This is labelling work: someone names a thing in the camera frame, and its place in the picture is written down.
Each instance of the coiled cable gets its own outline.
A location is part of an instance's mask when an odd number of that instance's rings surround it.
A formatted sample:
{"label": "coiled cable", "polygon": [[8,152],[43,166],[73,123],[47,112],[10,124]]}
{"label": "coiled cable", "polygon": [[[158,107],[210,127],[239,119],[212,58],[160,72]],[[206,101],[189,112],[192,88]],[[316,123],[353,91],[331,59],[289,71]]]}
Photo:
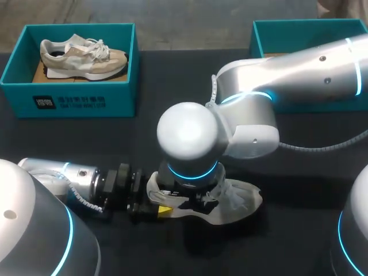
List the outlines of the coiled cable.
{"label": "coiled cable", "polygon": [[58,171],[53,171],[53,170],[45,170],[45,169],[40,169],[40,170],[33,170],[33,171],[29,171],[28,173],[30,173],[30,175],[36,177],[38,175],[44,175],[46,177],[53,177],[55,179],[61,179],[63,181],[65,181],[66,184],[68,184],[68,187],[71,189],[71,191],[73,192],[73,195],[76,197],[76,199],[83,204],[85,207],[92,209],[94,211],[97,211],[99,213],[103,213],[104,211],[102,210],[102,208],[98,205],[94,205],[92,203],[89,203],[88,201],[86,201],[76,190],[76,188],[74,187],[74,185],[71,183],[71,181],[63,174],[59,173]]}
{"label": "coiled cable", "polygon": [[334,151],[334,150],[339,150],[341,148],[346,148],[349,145],[355,144],[356,142],[359,142],[361,140],[363,140],[364,138],[366,138],[368,136],[368,129],[366,131],[363,131],[361,134],[356,135],[355,137],[336,144],[336,145],[331,145],[329,147],[321,147],[321,148],[306,148],[306,147],[298,147],[296,145],[289,145],[289,144],[285,144],[280,142],[279,146],[281,148],[286,148],[287,150],[293,150],[293,151],[300,151],[300,152],[327,152],[327,151]]}

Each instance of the beige sneaker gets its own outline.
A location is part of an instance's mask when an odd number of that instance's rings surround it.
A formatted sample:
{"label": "beige sneaker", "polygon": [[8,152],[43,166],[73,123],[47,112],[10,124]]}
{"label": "beige sneaker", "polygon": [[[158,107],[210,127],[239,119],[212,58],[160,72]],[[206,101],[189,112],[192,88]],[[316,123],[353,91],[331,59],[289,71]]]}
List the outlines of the beige sneaker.
{"label": "beige sneaker", "polygon": [[74,34],[65,42],[41,42],[41,59],[47,77],[83,77],[100,81],[119,74],[128,64],[128,54],[109,49],[102,40],[84,39]]}

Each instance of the white shoelace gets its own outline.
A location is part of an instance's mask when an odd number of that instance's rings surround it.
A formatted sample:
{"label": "white shoelace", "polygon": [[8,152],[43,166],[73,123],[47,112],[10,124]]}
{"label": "white shoelace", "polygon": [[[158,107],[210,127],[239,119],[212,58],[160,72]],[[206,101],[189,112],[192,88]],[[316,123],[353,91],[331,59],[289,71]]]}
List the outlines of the white shoelace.
{"label": "white shoelace", "polygon": [[88,50],[83,53],[84,55],[87,55],[88,53],[91,53],[93,56],[93,59],[107,59],[110,54],[109,47],[104,44],[104,41],[102,39],[96,40],[96,39],[87,39],[87,41],[93,42],[92,45],[88,47]]}
{"label": "white shoelace", "polygon": [[214,188],[211,192],[207,192],[206,196],[202,197],[202,200],[204,201],[205,205],[208,202],[219,200],[221,201],[222,197],[226,197],[229,199],[230,207],[233,210],[238,209],[241,206],[244,206],[244,199],[241,198],[239,195],[236,194],[235,189],[231,185],[229,181],[226,181],[222,183],[221,187]]}

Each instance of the teal shoe box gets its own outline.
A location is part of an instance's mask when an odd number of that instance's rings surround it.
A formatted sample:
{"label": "teal shoe box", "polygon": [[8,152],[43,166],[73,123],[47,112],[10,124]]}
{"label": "teal shoe box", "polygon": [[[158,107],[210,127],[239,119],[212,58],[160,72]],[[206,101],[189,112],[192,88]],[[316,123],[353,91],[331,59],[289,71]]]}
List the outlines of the teal shoe box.
{"label": "teal shoe box", "polygon": [[[126,81],[32,83],[40,43],[73,34],[102,39],[129,54]],[[133,117],[139,70],[134,24],[26,25],[5,67],[0,85],[18,118]]]}
{"label": "teal shoe box", "polygon": [[[277,56],[367,32],[365,24],[357,19],[254,21],[250,54],[252,58]],[[347,101],[275,106],[275,110],[280,113],[368,110],[368,91]]]}

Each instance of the sneaker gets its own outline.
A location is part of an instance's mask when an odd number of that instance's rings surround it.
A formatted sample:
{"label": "sneaker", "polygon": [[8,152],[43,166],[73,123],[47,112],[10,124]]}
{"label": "sneaker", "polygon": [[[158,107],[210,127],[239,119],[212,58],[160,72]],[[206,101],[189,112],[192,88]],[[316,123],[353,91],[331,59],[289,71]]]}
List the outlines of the sneaker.
{"label": "sneaker", "polygon": [[189,198],[180,193],[160,190],[158,172],[147,183],[147,196],[153,204],[172,208],[166,217],[197,216],[210,224],[234,223],[253,214],[261,205],[260,189],[242,181],[225,179],[200,198]]}
{"label": "sneaker", "polygon": [[128,64],[125,52],[109,49],[102,40],[76,34],[65,42],[43,40],[40,48],[47,77],[53,79],[83,77],[101,81],[117,75]]}

